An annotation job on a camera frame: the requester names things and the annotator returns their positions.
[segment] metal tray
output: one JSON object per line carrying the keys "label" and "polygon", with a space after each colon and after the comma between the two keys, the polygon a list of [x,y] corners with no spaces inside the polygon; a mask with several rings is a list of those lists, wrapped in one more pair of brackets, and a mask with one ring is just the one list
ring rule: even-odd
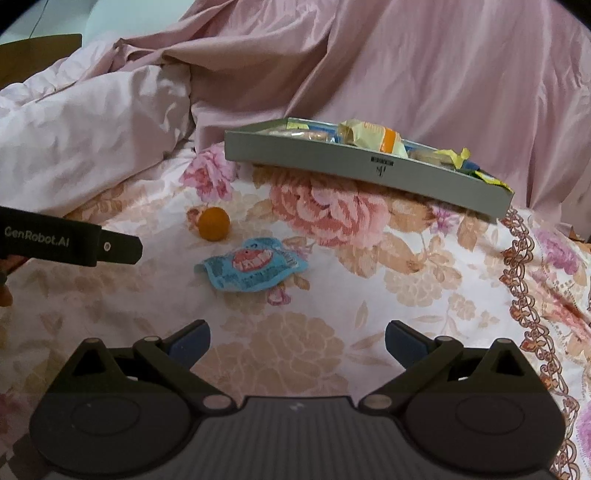
{"label": "metal tray", "polygon": [[[513,193],[509,190],[449,168],[350,145],[276,137],[263,132],[284,126],[287,122],[335,127],[335,124],[290,117],[228,130],[225,135],[226,158],[367,181],[493,218],[503,218],[511,205]],[[404,140],[404,144],[411,148],[435,150],[408,140]]]}

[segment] blue snack package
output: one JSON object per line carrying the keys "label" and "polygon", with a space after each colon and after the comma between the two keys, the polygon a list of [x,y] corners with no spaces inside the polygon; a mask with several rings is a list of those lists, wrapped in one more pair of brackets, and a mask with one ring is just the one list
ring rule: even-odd
{"label": "blue snack package", "polygon": [[480,167],[478,165],[476,165],[473,161],[470,161],[470,160],[464,160],[464,163],[462,164],[462,168],[465,170],[475,170],[475,171],[480,170]]}
{"label": "blue snack package", "polygon": [[329,127],[328,125],[321,127],[320,125],[309,125],[308,128],[316,132],[326,132],[329,135],[330,142],[339,143],[339,137],[336,127]]}
{"label": "blue snack package", "polygon": [[210,257],[195,266],[207,272],[212,285],[223,291],[261,291],[308,268],[308,262],[287,250],[276,238],[251,238],[242,248]]}

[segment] snack wrapper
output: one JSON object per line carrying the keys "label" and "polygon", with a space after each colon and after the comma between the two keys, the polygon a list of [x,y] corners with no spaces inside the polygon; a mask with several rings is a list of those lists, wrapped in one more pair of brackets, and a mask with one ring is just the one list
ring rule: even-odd
{"label": "snack wrapper", "polygon": [[470,150],[468,150],[467,148],[462,149],[462,152],[459,155],[455,153],[453,150],[437,150],[434,153],[449,157],[451,162],[453,163],[453,166],[456,168],[462,168],[464,162],[468,160],[468,158],[470,158],[471,155]]}
{"label": "snack wrapper", "polygon": [[332,141],[328,132],[310,129],[293,128],[288,130],[269,130],[267,134],[276,137],[300,138],[302,140],[317,140],[320,142]]}
{"label": "snack wrapper", "polygon": [[328,125],[323,125],[322,127],[320,125],[309,125],[309,127],[310,130],[313,130],[314,132],[323,132],[328,135],[329,142],[339,142],[338,131],[336,128],[329,127]]}
{"label": "snack wrapper", "polygon": [[515,193],[511,189],[511,187],[509,187],[504,181],[500,181],[499,179],[496,179],[493,176],[491,176],[487,173],[484,173],[482,170],[478,170],[478,171],[475,170],[472,172],[472,175],[481,179],[485,183],[488,183],[489,185],[497,185],[498,187],[503,187],[505,190],[509,190],[511,193]]}
{"label": "snack wrapper", "polygon": [[293,130],[293,129],[297,129],[297,130],[309,130],[310,127],[308,126],[308,124],[303,124],[301,122],[287,122],[287,127],[288,130]]}
{"label": "snack wrapper", "polygon": [[412,160],[422,161],[423,163],[429,163],[436,167],[445,167],[453,169],[453,163],[451,159],[444,154],[435,153],[433,150],[427,148],[409,148],[406,146],[408,158]]}
{"label": "snack wrapper", "polygon": [[347,120],[339,124],[338,135],[341,143],[346,145],[354,145],[408,158],[400,134],[381,125],[370,124],[356,119]]}
{"label": "snack wrapper", "polygon": [[195,266],[205,269],[217,290],[261,291],[276,286],[289,275],[308,268],[308,263],[287,250],[276,238],[251,238],[242,248],[218,257],[210,257]]}

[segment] pink flower pattern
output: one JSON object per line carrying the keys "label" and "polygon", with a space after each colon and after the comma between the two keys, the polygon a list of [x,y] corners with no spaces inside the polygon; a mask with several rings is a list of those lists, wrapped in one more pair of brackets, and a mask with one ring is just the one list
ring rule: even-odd
{"label": "pink flower pattern", "polygon": [[441,205],[432,205],[435,222],[431,225],[431,233],[441,232],[446,236],[453,227],[460,223],[460,215],[442,207]]}
{"label": "pink flower pattern", "polygon": [[579,257],[567,245],[566,237],[563,239],[558,233],[542,229],[536,230],[535,235],[545,253],[545,259],[550,265],[561,268],[567,275],[577,273]]}
{"label": "pink flower pattern", "polygon": [[390,219],[384,198],[339,177],[281,170],[269,194],[273,213],[323,247],[377,245]]}
{"label": "pink flower pattern", "polygon": [[591,340],[591,330],[586,322],[584,314],[579,308],[569,303],[559,291],[552,285],[558,284],[558,275],[555,271],[545,272],[538,268],[531,272],[531,277],[538,285],[538,295],[542,295],[547,306],[543,317],[552,322],[560,322],[566,325],[578,338],[585,342]]}
{"label": "pink flower pattern", "polygon": [[22,407],[15,401],[10,391],[0,394],[0,435],[10,431],[9,417],[11,414],[19,413]]}
{"label": "pink flower pattern", "polygon": [[577,419],[577,426],[579,428],[579,440],[583,452],[587,458],[591,458],[591,403],[580,413]]}
{"label": "pink flower pattern", "polygon": [[195,188],[203,202],[215,202],[232,200],[232,182],[237,177],[236,164],[226,160],[221,142],[199,152],[180,181]]}
{"label": "pink flower pattern", "polygon": [[274,307],[279,305],[289,305],[291,303],[291,297],[285,291],[285,284],[280,283],[267,290],[267,303]]}
{"label": "pink flower pattern", "polygon": [[294,247],[292,245],[283,245],[283,248],[286,250],[295,253],[298,257],[302,258],[303,260],[308,260],[310,255],[312,254],[312,247],[314,244],[306,245],[305,247]]}

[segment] floral bedsheet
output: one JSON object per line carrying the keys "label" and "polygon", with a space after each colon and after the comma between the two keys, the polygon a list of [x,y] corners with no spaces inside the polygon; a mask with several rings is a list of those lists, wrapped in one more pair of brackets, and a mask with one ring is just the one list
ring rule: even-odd
{"label": "floral bedsheet", "polygon": [[[228,212],[225,241],[197,234],[205,205]],[[195,156],[187,144],[70,217],[139,235],[144,257],[91,269],[34,260],[11,276],[15,303],[0,312],[0,478],[41,475],[27,421],[81,340],[129,346],[196,318],[209,323],[212,347],[192,370],[237,401],[359,400],[402,371],[384,346],[392,319],[466,346],[512,338],[568,425],[553,472],[591,478],[591,255],[535,213],[487,222],[369,184],[236,166],[223,145]],[[216,291],[194,273],[255,236],[280,239],[309,268],[249,294]]]}

